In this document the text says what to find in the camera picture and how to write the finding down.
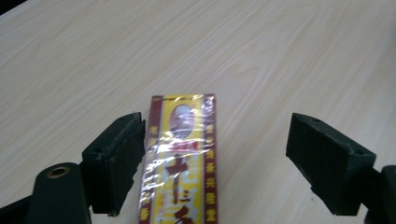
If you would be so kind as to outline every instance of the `wooden table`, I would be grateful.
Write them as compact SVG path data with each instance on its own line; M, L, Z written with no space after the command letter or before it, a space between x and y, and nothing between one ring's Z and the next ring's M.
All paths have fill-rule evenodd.
M333 216L285 156L292 112L396 163L394 0L29 0L0 17L0 206L155 94L218 101L219 223ZM119 217L136 223L141 170Z

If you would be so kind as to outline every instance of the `table surface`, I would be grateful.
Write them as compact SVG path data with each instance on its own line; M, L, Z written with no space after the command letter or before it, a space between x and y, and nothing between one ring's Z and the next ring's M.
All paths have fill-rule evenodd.
M0 52L0 206L156 94L217 96L219 223L363 222L285 156L292 112L396 163L394 0L29 0L0 16ZM136 223L141 175L93 223Z

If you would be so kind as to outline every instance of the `black plastic part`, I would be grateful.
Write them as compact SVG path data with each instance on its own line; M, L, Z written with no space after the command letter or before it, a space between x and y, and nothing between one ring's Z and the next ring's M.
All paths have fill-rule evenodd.
M382 202L388 214L389 223L396 223L396 165L382 168Z
M26 223L91 223L77 164L60 163L37 176Z
M26 0L2 0L0 1L0 15L10 11L12 8L26 2Z
M0 223L24 224L31 196L0 209Z
M82 152L79 166L94 213L112 217L120 213L145 155L145 131L140 113L126 115L115 120Z
M389 224L384 203L382 201L382 175L375 169L359 176L353 186L358 192L361 202L369 209L364 223Z
M357 215L361 199L355 186L373 169L373 152L319 119L293 114L286 155L333 214Z

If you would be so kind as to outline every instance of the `cigarette pack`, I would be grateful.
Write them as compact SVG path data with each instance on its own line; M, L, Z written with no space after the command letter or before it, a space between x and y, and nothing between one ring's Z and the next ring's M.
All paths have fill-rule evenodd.
M214 94L153 96L139 224L218 223Z

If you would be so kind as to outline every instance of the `plastic wrap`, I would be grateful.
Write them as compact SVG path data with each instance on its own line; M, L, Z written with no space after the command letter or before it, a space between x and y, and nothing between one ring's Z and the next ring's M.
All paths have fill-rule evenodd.
M214 94L153 96L139 224L218 223Z

